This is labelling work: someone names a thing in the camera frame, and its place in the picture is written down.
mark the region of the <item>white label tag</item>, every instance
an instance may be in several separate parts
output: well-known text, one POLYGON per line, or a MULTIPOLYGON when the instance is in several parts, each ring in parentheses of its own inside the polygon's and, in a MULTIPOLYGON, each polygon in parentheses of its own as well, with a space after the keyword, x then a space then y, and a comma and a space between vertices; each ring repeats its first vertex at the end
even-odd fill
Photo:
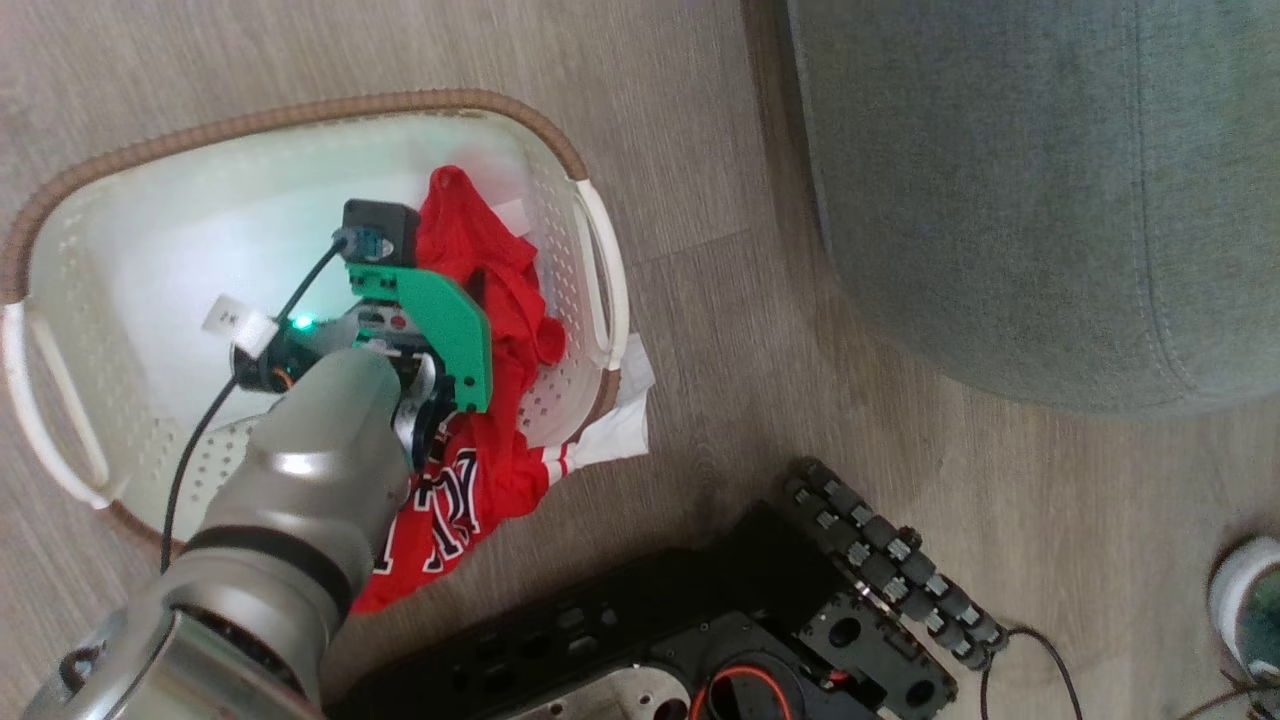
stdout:
POLYGON ((261 310, 234 297, 219 295, 201 329, 225 337, 256 360, 271 343, 279 327, 261 310))

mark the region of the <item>red clothing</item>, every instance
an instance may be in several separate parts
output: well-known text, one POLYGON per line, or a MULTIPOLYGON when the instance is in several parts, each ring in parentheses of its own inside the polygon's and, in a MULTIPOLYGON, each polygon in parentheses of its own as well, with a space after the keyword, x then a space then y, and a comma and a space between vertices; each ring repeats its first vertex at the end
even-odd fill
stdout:
POLYGON ((431 176, 417 231, 417 265, 452 278, 475 297, 493 333, 493 400, 486 413, 456 414, 442 427, 444 456, 428 466, 401 510, 356 612, 374 612, 452 570, 462 553, 547 493, 543 450, 517 429, 520 400, 540 364, 564 355, 564 327, 547 316, 534 270, 536 250, 511 234, 460 168, 431 176))

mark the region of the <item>brown basket rim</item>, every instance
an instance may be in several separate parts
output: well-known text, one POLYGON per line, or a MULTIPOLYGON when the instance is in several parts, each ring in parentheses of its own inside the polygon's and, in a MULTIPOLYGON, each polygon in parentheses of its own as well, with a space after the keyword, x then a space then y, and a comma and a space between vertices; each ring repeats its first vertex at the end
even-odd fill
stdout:
MULTIPOLYGON (((45 222, 77 190, 108 176, 178 152, 275 129, 369 115, 467 110, 494 113, 520 123, 547 143, 561 165, 564 167, 564 173, 570 179, 575 182, 588 179, 586 165, 577 150, 552 120, 518 100, 488 90, 417 90, 321 100, 264 110, 196 126, 113 150, 63 170, 41 186, 10 224, 4 249, 0 251, 0 300, 5 305, 10 305, 27 297, 32 251, 45 222)), ((618 370, 602 373, 595 404, 572 439, 576 441, 584 428, 613 407, 620 378, 618 370)), ((159 548, 160 533, 140 520, 120 500, 111 501, 100 512, 108 525, 120 534, 133 542, 141 542, 145 547, 159 548)), ((174 547, 180 551, 182 543, 175 541, 174 547)))

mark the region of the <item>basket handle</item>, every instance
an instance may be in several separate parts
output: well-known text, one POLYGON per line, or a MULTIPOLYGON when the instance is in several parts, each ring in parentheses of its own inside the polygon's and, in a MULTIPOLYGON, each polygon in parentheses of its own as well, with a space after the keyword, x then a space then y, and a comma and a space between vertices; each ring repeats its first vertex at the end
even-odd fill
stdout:
MULTIPOLYGON (((627 350, 627 336, 631 333, 631 306, 627 297, 627 274, 622 266, 622 251, 618 250, 618 236, 613 232, 613 223, 609 213, 604 209, 604 200, 595 191, 590 179, 577 181, 577 193, 586 210, 586 222, 591 229, 591 242, 595 246, 596 261, 600 264, 604 275, 604 300, 608 305, 608 347, 600 350, 607 355, 605 369, 617 370, 622 368, 622 354, 627 350)), ((599 295, 596 284, 588 283, 593 296, 599 295)), ((599 297, 591 297, 594 305, 599 305, 599 297)))
MULTIPOLYGON (((54 477, 54 480, 76 500, 90 503, 95 510, 102 510, 110 502, 101 492, 76 474, 76 470, 67 462, 61 451, 58 450, 54 438, 49 434, 49 428, 40 413, 40 405, 36 402, 36 393, 32 391, 31 369, 27 365, 26 331, 26 301, 5 305, 3 329, 4 374, 9 384, 9 396, 13 398, 14 411, 18 415, 18 424, 22 425, 22 430, 27 436, 27 442, 35 448, 36 456, 45 469, 49 470, 49 474, 54 477)), ((59 397, 61 397, 63 405, 70 416, 76 434, 88 454, 93 479, 97 480, 97 487, 102 487, 108 479, 106 455, 102 452, 102 446, 93 433, 88 414, 84 411, 84 405, 76 392, 70 373, 63 363, 58 345, 54 342, 54 336, 49 331, 49 325, 37 318, 32 318, 31 331, 36 338, 36 343, 44 351, 45 361, 49 364, 54 384, 58 387, 59 397)))

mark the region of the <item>sneaker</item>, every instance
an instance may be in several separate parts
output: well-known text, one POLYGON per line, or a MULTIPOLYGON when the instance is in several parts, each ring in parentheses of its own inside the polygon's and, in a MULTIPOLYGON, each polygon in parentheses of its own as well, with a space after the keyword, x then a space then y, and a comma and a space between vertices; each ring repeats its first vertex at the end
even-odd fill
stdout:
POLYGON ((1213 628, 1253 682, 1280 682, 1280 542, 1253 538, 1231 552, 1208 587, 1213 628))

